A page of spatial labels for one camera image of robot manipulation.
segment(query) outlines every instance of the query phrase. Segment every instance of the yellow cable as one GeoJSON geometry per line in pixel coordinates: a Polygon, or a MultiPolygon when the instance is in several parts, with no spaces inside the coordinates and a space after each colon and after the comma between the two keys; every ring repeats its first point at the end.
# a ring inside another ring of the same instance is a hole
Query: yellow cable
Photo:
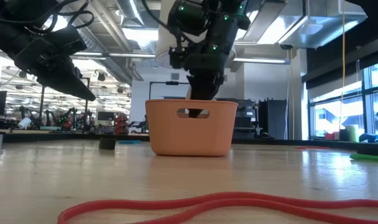
{"type": "MultiPolygon", "coordinates": [[[[293,61],[293,49],[290,50],[291,57],[290,60],[293,61]]],[[[294,110],[294,79],[293,79],[293,64],[291,64],[291,99],[292,99],[292,108],[293,108],[293,140],[295,140],[295,110],[294,110]]]]}
{"type": "Polygon", "coordinates": [[[343,0],[343,88],[341,89],[341,107],[339,109],[338,131],[341,129],[341,115],[344,104],[344,87],[345,87],[345,0],[343,0]]]}

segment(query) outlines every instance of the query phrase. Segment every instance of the wooden table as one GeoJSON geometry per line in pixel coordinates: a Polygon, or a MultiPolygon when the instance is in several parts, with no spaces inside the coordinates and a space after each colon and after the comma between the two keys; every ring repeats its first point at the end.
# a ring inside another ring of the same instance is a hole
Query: wooden table
{"type": "MultiPolygon", "coordinates": [[[[4,144],[0,151],[0,224],[56,223],[78,203],[99,199],[166,200],[250,191],[314,200],[378,200],[378,162],[350,152],[292,146],[234,145],[228,157],[159,157],[149,143],[99,151],[98,141],[4,144]]],[[[104,210],[71,224],[122,224],[182,210],[104,210]]],[[[330,213],[378,220],[378,209],[330,213]]],[[[263,208],[221,208],[188,223],[320,223],[263,208]]]]}

